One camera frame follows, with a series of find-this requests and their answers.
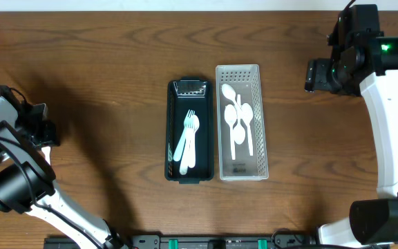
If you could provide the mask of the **white plastic fork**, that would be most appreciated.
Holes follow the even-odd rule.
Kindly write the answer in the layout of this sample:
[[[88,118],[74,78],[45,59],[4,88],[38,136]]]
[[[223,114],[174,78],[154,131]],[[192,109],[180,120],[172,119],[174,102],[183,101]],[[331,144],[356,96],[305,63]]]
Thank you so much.
[[[49,165],[51,165],[51,147],[50,146],[42,147],[41,152],[44,154],[44,158],[45,158],[46,162]]]
[[[189,110],[188,112],[188,123],[185,131],[185,143],[184,151],[182,153],[182,160],[180,164],[180,173],[185,175],[187,173],[187,168],[189,166],[189,152],[191,143],[191,132],[193,131],[193,115],[195,111]]]

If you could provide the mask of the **white spoon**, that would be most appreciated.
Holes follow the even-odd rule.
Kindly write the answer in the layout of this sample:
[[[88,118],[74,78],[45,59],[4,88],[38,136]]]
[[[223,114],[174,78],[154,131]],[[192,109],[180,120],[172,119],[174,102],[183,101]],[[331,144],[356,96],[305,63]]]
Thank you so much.
[[[236,100],[236,92],[235,90],[228,84],[223,84],[221,86],[222,94],[230,101],[232,101],[236,106],[238,106]]]
[[[254,113],[253,113],[251,105],[248,104],[248,103],[242,104],[241,110],[243,112],[243,121],[244,121],[245,126],[247,128],[247,142],[248,142],[249,155],[253,156],[254,155],[254,148],[253,148],[251,121],[252,121],[252,119],[254,117]]]
[[[234,138],[234,141],[238,145],[243,144],[245,141],[245,129],[241,125],[242,110],[241,110],[240,104],[241,104],[240,94],[237,94],[236,102],[234,103],[234,107],[236,109],[236,115],[237,115],[237,123],[236,123],[236,126],[234,127],[234,131],[236,133],[236,137]]]
[[[191,135],[191,145],[190,145],[190,157],[189,157],[189,168],[194,168],[196,166],[196,132],[200,126],[200,121],[196,115],[193,115],[193,133]]]
[[[235,153],[235,144],[234,144],[234,124],[236,123],[236,110],[235,107],[231,104],[228,104],[225,107],[225,122],[229,125],[229,139],[230,139],[230,151],[231,151],[231,159],[236,159]]]

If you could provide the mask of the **clear plastic basket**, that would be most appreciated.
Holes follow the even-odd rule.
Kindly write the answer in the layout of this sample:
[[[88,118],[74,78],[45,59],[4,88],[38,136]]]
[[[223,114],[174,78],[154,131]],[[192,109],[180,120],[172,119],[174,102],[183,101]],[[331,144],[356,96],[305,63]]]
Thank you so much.
[[[254,155],[249,155],[247,128],[245,141],[235,143],[236,159],[231,159],[229,125],[225,122],[225,107],[234,103],[223,94],[221,86],[230,85],[240,94],[241,104],[251,105],[254,117],[251,121]],[[263,99],[260,84],[260,70],[257,64],[218,65],[216,67],[216,110],[218,128],[218,155],[220,179],[223,181],[261,181],[269,177],[267,162],[267,145],[263,117]]]

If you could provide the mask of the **pale green plastic fork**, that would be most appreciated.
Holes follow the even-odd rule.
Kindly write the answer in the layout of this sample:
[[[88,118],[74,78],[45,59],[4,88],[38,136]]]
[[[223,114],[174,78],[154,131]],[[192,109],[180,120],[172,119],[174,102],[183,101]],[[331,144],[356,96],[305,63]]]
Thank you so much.
[[[175,152],[173,155],[173,160],[176,162],[180,161],[180,159],[181,159],[182,151],[183,151],[184,144],[185,144],[185,133],[186,133],[187,127],[189,126],[190,119],[193,114],[194,114],[193,110],[188,110],[186,117],[184,119],[184,129],[182,130],[181,137],[178,141],[178,144],[176,146],[176,149],[175,149]]]

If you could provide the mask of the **black plastic basket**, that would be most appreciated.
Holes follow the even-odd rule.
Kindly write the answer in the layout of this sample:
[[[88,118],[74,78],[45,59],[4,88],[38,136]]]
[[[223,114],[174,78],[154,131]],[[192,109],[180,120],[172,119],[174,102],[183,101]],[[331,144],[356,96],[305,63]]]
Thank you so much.
[[[175,150],[184,131],[188,112],[198,117],[195,132],[195,167],[180,173],[181,162]],[[180,184],[198,184],[214,177],[214,118],[212,83],[197,77],[172,80],[167,89],[167,128],[165,141],[165,178]]]

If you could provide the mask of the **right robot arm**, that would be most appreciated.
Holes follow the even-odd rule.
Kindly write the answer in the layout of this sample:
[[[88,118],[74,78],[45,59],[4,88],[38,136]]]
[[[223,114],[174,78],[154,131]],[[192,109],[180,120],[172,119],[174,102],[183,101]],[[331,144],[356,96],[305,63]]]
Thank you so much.
[[[346,218],[320,226],[322,248],[390,247],[398,243],[398,37],[380,29],[375,4],[351,1],[330,35],[330,58],[307,65],[305,90],[364,99],[378,164],[377,197],[355,201]]]

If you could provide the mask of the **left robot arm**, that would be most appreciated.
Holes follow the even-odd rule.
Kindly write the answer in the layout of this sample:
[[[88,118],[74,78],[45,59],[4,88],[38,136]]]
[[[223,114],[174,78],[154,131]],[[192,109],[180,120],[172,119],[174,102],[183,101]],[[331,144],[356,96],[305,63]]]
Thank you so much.
[[[104,219],[60,189],[50,161],[59,138],[47,115],[46,104],[30,104],[0,84],[0,211],[37,217],[80,248],[130,248]]]

